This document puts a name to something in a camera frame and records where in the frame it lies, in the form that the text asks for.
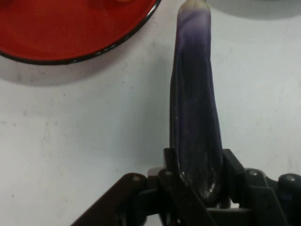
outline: eggplant tip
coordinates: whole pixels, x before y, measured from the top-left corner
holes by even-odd
[[[178,14],[189,9],[207,9],[210,7],[207,5],[206,0],[186,0],[180,7]]]

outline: black rim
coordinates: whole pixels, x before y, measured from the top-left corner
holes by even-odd
[[[75,57],[75,58],[62,59],[62,60],[31,60],[31,59],[26,59],[26,58],[22,58],[22,57],[13,56],[13,55],[4,53],[2,51],[0,51],[0,55],[3,56],[3,57],[6,57],[8,59],[11,59],[11,60],[15,60],[15,61],[26,63],[26,64],[32,64],[32,65],[68,65],[68,64],[73,64],[73,63],[81,62],[81,61],[84,61],[84,60],[88,60],[88,59],[91,59],[93,57],[100,56],[100,55],[116,48],[117,46],[119,46],[120,44],[122,44],[123,42],[128,40],[130,37],[132,37],[138,30],[140,30],[140,28],[143,27],[143,25],[154,14],[154,12],[158,8],[160,2],[161,2],[161,0],[157,0],[155,2],[155,4],[153,5],[153,7],[151,8],[151,10],[149,11],[149,13],[146,15],[146,17],[134,29],[132,29],[128,34],[124,35],[118,41],[116,41],[116,42],[110,44],[109,46],[106,46],[106,47],[104,47],[104,48],[102,48],[99,51],[96,51],[94,53],[78,56],[78,57]]]

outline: tabletop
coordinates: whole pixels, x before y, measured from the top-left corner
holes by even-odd
[[[125,173],[163,165],[182,2],[162,0],[132,38],[84,62],[0,57],[1,225],[70,225]],[[301,174],[301,1],[207,2],[223,147],[272,179]]]

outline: eggplant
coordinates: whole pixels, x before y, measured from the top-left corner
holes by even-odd
[[[222,141],[210,62],[211,12],[186,0],[177,16],[170,96],[170,146],[179,174],[206,204],[222,190]]]

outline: red plate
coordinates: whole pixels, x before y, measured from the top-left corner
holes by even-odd
[[[161,0],[121,1],[0,0],[0,54],[60,65],[105,53],[137,32]]]

